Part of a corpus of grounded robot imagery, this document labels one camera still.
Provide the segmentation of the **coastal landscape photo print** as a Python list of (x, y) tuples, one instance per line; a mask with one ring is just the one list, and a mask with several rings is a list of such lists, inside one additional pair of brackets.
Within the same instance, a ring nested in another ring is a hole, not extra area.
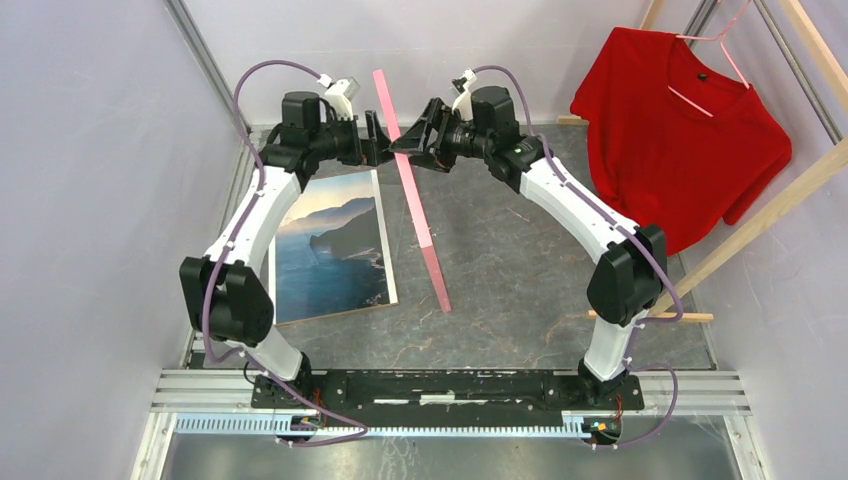
[(398, 302), (377, 172), (309, 182), (269, 250), (277, 325)]

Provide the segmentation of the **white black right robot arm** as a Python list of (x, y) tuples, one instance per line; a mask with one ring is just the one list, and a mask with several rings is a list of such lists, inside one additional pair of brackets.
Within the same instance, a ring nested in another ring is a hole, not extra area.
[(628, 344), (637, 321), (663, 290), (666, 238), (656, 225), (639, 226), (604, 204), (547, 157), (540, 138), (521, 132), (504, 87), (465, 96), (465, 110), (431, 99), (390, 151), (416, 166), (449, 172), (457, 158), (484, 162), (489, 173), (553, 217), (595, 265), (587, 298), (596, 312), (590, 345), (578, 364), (577, 392), (591, 408), (612, 401), (627, 376)]

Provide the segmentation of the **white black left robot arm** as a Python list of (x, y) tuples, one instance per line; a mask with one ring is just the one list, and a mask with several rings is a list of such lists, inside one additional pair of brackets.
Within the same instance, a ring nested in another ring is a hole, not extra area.
[(314, 394), (306, 357), (274, 328), (274, 304), (260, 280), (261, 266), (284, 215), (304, 192), (321, 162), (380, 166), (390, 159), (390, 140), (378, 114), (344, 118), (330, 100), (308, 91), (290, 92), (281, 102), (281, 121), (256, 152), (248, 190), (223, 233), (201, 257), (179, 268), (192, 328), (205, 344), (228, 345), (207, 356), (220, 362), (242, 353), (278, 378), (275, 392), (290, 407), (306, 405)]

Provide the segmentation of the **pink wooden picture frame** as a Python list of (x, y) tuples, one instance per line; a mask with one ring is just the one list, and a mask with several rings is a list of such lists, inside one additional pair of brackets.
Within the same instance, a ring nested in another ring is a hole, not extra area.
[[(388, 83), (382, 69), (376, 69), (372, 73), (375, 82), (377, 97), (385, 119), (390, 140), (400, 138), (400, 126), (394, 109)], [(452, 311), (449, 294), (445, 279), (438, 260), (437, 252), (433, 243), (430, 226), (427, 221), (425, 209), (420, 198), (417, 183), (412, 171), (411, 163), (404, 154), (395, 155), (396, 164), (401, 180), (401, 185), (407, 201), (415, 235), (425, 261), (425, 265), (434, 289), (436, 299), (443, 313)]]

